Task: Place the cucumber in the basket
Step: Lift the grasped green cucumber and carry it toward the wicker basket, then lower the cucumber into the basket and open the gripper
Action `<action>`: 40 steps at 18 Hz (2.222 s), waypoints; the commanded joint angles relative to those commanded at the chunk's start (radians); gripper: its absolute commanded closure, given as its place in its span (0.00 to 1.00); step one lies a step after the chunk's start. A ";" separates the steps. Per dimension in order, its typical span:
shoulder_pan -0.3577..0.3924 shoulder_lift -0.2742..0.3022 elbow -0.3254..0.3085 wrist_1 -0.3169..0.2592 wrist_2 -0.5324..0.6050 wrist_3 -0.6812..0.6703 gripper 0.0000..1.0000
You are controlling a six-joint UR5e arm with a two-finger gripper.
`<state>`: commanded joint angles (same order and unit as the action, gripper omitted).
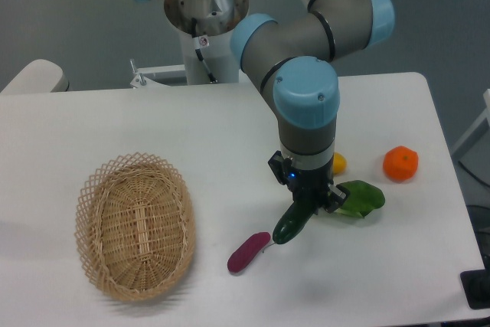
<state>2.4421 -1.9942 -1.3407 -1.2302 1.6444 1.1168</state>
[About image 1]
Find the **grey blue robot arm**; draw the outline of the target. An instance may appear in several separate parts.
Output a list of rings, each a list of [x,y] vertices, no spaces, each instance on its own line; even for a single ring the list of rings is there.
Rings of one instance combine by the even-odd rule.
[[[188,84],[235,83],[244,73],[278,121],[269,160],[294,202],[335,211],[348,191],[333,182],[338,76],[332,61],[390,37],[391,0],[303,0],[307,14],[281,25],[250,14],[248,0],[165,0],[181,40]]]

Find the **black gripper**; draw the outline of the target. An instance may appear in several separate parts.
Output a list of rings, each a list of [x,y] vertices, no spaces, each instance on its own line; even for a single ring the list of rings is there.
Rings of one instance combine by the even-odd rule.
[[[268,166],[276,180],[292,192],[293,202],[301,200],[313,203],[314,214],[319,208],[333,213],[341,208],[350,191],[342,185],[333,183],[333,157],[322,167],[306,170],[292,165],[292,159],[283,157],[281,151],[276,151],[268,160]]]

